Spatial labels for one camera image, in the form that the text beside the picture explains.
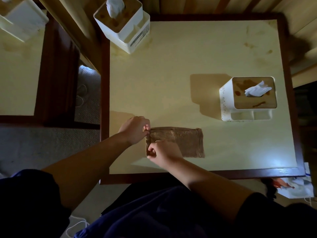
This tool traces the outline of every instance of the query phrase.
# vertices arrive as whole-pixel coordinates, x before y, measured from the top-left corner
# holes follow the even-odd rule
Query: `person's left arm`
[[[133,117],[121,126],[117,134],[42,169],[52,174],[58,184],[61,204],[73,211],[116,158],[148,135],[149,129],[148,119],[143,116]]]

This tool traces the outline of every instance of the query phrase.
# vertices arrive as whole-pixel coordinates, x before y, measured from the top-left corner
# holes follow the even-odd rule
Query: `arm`
[[[83,201],[116,158],[138,143],[150,129],[150,121],[133,117],[119,132],[102,142],[43,169],[53,175],[60,189],[61,203],[72,211]]]
[[[226,220],[233,222],[253,192],[231,180],[202,169],[182,158],[178,145],[159,141],[149,146],[148,159],[166,169],[191,191],[199,194]]]

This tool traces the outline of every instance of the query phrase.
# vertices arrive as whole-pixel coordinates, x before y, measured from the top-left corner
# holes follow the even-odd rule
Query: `person's right arm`
[[[183,159],[175,143],[157,141],[149,146],[152,155],[148,159],[199,194],[215,211],[233,222],[236,215],[253,191],[216,175]]]

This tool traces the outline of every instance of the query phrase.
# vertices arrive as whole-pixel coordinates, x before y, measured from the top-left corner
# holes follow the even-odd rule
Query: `folded cloth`
[[[156,140],[166,140],[178,144],[183,157],[204,158],[203,131],[201,128],[177,128],[159,127],[151,128],[150,134],[146,136],[146,155],[151,143]]]

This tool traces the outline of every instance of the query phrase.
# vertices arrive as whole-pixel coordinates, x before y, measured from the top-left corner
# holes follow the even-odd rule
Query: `sleeve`
[[[255,234],[276,237],[278,234],[293,236],[296,230],[313,231],[316,223],[317,210],[306,204],[283,207],[260,193],[253,193],[241,206],[234,225],[246,237]]]
[[[71,210],[62,206],[51,174],[26,169],[0,180],[1,233],[6,237],[59,238]]]

